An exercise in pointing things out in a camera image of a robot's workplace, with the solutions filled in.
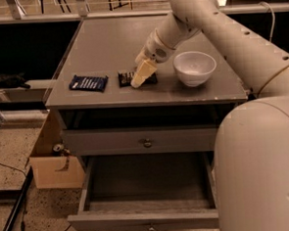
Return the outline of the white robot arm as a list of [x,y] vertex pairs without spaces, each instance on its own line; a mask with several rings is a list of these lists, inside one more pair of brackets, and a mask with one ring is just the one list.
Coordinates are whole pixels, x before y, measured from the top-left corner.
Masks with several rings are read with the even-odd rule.
[[254,99],[232,110],[215,142],[220,231],[289,231],[289,54],[222,13],[217,0],[170,0],[136,57],[138,87],[201,30]]

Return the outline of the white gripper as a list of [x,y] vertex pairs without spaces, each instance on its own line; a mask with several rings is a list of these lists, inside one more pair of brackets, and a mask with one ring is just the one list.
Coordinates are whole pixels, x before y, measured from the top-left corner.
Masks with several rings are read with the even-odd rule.
[[130,81],[133,88],[140,87],[157,70],[156,63],[166,62],[175,50],[165,45],[154,29],[147,38],[143,52],[140,52],[134,61],[138,69]]

